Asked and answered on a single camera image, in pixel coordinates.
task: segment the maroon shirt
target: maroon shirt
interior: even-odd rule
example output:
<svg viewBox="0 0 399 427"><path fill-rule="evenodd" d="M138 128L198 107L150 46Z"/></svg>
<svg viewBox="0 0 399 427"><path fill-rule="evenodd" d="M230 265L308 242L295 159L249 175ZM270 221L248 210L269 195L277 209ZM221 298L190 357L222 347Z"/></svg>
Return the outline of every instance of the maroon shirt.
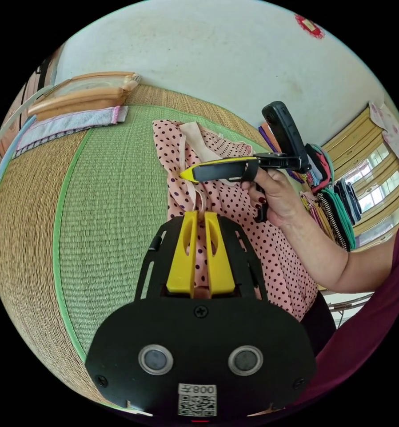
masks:
<svg viewBox="0 0 399 427"><path fill-rule="evenodd" d="M348 379L381 344L399 314L399 229L392 270L362 309L347 320L316 357L317 372L296 405Z"/></svg>

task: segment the round sensor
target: round sensor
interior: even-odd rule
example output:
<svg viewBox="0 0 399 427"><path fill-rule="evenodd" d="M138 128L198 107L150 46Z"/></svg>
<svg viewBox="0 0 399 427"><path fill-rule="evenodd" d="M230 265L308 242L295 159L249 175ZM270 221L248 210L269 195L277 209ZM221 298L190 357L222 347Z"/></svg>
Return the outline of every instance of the round sensor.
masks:
<svg viewBox="0 0 399 427"><path fill-rule="evenodd" d="M151 344L140 350L139 364L151 375L164 375L173 367L172 354L158 344Z"/></svg>
<svg viewBox="0 0 399 427"><path fill-rule="evenodd" d="M229 369L240 376L255 374L263 364L262 352L253 346L242 346L235 349L228 359Z"/></svg>

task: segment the yellow bracket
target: yellow bracket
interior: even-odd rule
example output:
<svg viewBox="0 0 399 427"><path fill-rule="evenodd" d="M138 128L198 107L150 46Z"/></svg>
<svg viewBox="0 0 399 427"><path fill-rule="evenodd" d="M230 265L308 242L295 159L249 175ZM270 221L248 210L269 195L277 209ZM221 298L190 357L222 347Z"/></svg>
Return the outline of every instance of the yellow bracket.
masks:
<svg viewBox="0 0 399 427"><path fill-rule="evenodd" d="M167 290L172 294L194 297L197 229L198 211L186 212L167 280Z"/></svg>
<svg viewBox="0 0 399 427"><path fill-rule="evenodd" d="M207 236L207 265L210 296L230 294L235 289L231 266L227 257L219 220L215 212L205 212Z"/></svg>

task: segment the woman's hand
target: woman's hand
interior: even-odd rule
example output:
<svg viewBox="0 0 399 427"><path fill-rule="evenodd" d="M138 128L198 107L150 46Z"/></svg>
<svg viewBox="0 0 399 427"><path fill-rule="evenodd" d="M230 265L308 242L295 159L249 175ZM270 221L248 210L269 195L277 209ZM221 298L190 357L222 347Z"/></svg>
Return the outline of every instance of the woman's hand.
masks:
<svg viewBox="0 0 399 427"><path fill-rule="evenodd" d="M257 191L251 182L243 182L241 188L248 190L253 207L257 208L267 201L267 219L271 224L276 227L289 225L305 212L299 195L280 171L271 169L265 172L259 168L254 181L263 188L265 194Z"/></svg>

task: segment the window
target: window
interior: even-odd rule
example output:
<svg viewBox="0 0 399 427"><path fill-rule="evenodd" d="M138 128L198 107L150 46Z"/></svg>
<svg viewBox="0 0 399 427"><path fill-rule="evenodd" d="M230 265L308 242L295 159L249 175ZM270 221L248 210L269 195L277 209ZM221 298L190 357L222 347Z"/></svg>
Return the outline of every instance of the window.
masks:
<svg viewBox="0 0 399 427"><path fill-rule="evenodd" d="M376 166L389 156L389 150L385 144L379 145L366 159L359 163L354 169L351 169L344 178L352 185L359 181L361 178L367 176Z"/></svg>
<svg viewBox="0 0 399 427"><path fill-rule="evenodd" d="M363 213L379 204L385 197L399 186L399 171L395 171L382 185L359 199Z"/></svg>
<svg viewBox="0 0 399 427"><path fill-rule="evenodd" d="M355 237L356 246L360 247L378 239L399 224L399 207L385 219Z"/></svg>

